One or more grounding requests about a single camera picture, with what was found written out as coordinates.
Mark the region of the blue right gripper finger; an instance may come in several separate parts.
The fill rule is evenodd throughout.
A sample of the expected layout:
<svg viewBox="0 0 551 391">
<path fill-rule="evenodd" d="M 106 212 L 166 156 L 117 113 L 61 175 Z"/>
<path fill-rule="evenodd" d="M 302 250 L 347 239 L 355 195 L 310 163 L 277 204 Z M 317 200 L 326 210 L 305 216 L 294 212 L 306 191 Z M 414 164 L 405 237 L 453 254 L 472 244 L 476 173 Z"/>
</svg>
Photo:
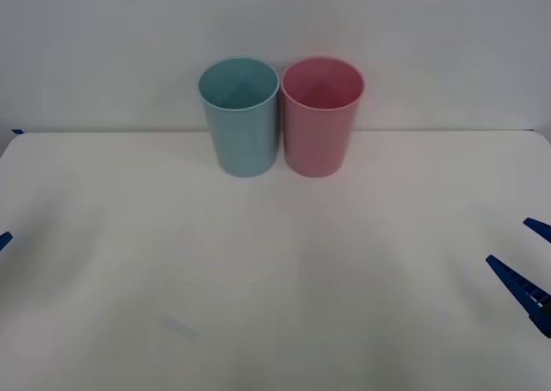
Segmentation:
<svg viewBox="0 0 551 391">
<path fill-rule="evenodd" d="M 523 224 L 531 229 L 533 232 L 544 238 L 546 241 L 551 241 L 551 226 L 549 224 L 532 218 L 526 218 L 523 221 Z"/>
<path fill-rule="evenodd" d="M 549 338 L 550 293 L 539 288 L 493 255 L 488 256 L 486 262 L 526 311 L 532 323 L 546 338 Z"/>
</svg>

